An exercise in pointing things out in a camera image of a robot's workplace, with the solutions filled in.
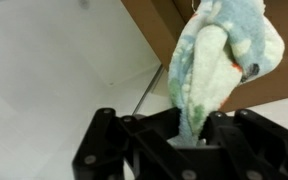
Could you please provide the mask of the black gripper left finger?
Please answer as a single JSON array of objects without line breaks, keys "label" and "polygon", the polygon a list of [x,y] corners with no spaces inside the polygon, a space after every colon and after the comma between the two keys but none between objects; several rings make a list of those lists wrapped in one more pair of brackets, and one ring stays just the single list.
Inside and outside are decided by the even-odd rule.
[{"label": "black gripper left finger", "polygon": [[128,165],[136,180],[197,180],[193,164],[168,140],[178,134],[176,108],[138,117],[119,117],[112,108],[96,111],[72,160],[74,180],[125,180]]}]

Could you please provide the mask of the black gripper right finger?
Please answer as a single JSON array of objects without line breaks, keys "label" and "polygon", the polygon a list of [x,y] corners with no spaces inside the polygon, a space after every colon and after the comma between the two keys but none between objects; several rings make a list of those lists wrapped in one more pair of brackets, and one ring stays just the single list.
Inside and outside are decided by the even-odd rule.
[{"label": "black gripper right finger", "polygon": [[288,180],[288,129],[247,109],[212,112],[202,157],[215,180]]}]

